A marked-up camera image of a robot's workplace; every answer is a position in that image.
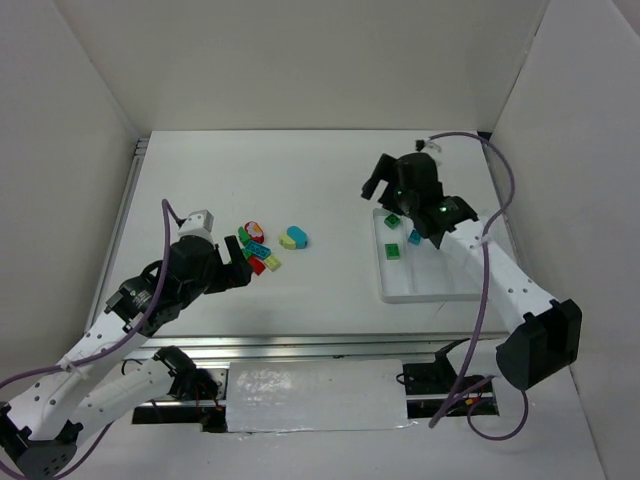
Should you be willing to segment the green 2x3 lego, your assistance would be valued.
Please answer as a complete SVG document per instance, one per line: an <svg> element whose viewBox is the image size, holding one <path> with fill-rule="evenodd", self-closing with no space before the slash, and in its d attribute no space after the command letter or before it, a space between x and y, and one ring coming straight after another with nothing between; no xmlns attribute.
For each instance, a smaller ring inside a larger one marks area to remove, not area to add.
<svg viewBox="0 0 640 480"><path fill-rule="evenodd" d="M397 243L387 243L384 245L385 257L389 261L399 260L401 258L401 250Z"/></svg>

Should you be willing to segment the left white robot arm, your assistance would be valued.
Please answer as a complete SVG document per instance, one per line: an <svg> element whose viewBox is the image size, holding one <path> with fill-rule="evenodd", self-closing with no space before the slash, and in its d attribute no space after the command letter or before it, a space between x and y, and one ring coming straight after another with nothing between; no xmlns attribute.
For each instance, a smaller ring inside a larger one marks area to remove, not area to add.
<svg viewBox="0 0 640 480"><path fill-rule="evenodd" d="M178 318L202 295L249 284L252 267L236 237L224 262L212 241L187 235L170 245L166 261L149 264L107 300L92 328L52 373L1 405L1 446L17 479L59 479L78 447L100 428L149 400L215 400L219 387L176 346L109 384L103 379L132 351Z"/></svg>

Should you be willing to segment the pale yellow rounded lego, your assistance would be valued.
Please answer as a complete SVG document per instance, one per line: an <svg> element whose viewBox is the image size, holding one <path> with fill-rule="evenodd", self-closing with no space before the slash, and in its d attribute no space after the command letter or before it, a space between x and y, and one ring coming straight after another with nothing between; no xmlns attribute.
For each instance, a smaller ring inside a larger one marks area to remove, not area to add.
<svg viewBox="0 0 640 480"><path fill-rule="evenodd" d="M279 244L287 250L296 250L297 244L293 238L287 233L281 233L279 236Z"/></svg>

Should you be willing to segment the pale yellow square lego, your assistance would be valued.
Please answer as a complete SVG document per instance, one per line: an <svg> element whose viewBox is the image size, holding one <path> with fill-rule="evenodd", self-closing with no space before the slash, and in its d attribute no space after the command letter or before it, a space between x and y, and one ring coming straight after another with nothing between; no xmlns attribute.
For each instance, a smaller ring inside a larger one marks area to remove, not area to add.
<svg viewBox="0 0 640 480"><path fill-rule="evenodd" d="M274 254L269 255L268 257L266 257L263 260L265 266L271 271L274 272L276 271L280 266L281 266L281 262L278 259L278 257Z"/></svg>

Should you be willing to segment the blue rounded lego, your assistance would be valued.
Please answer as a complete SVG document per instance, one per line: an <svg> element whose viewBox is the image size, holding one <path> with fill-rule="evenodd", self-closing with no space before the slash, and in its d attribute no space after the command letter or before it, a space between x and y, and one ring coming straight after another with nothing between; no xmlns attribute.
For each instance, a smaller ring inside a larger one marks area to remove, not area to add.
<svg viewBox="0 0 640 480"><path fill-rule="evenodd" d="M287 228L286 233L293 240L297 249L305 249L308 246L308 235L300 227L292 225Z"/></svg>

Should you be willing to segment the cyan small lego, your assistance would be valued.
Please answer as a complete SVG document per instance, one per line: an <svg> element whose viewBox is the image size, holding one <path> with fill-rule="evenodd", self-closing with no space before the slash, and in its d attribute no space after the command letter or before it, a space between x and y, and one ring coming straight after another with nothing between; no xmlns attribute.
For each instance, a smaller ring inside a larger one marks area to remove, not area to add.
<svg viewBox="0 0 640 480"><path fill-rule="evenodd" d="M422 240L422 237L416 230L412 230L408 236L408 243L412 245L419 245Z"/></svg>

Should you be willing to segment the dark green sloped lego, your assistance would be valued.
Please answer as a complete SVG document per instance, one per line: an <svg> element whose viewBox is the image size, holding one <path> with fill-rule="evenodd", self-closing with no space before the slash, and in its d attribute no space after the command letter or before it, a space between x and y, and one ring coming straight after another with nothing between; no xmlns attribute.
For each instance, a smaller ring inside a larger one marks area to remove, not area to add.
<svg viewBox="0 0 640 480"><path fill-rule="evenodd" d="M401 219L395 214L389 214L384 219L384 224L390 229L395 229L401 224Z"/></svg>

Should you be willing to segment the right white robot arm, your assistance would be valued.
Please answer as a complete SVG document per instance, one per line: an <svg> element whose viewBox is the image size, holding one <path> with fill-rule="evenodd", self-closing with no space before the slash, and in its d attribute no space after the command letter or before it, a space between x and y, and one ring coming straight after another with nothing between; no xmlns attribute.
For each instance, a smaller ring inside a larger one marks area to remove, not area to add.
<svg viewBox="0 0 640 480"><path fill-rule="evenodd" d="M362 197L371 199L380 182L387 184L379 199L382 207L409 218L423 239L486 290L509 333L496 348L496 361L513 387L527 390L576 361L579 306L555 299L490 240L489 224L464 199L445 194L429 154L382 155Z"/></svg>

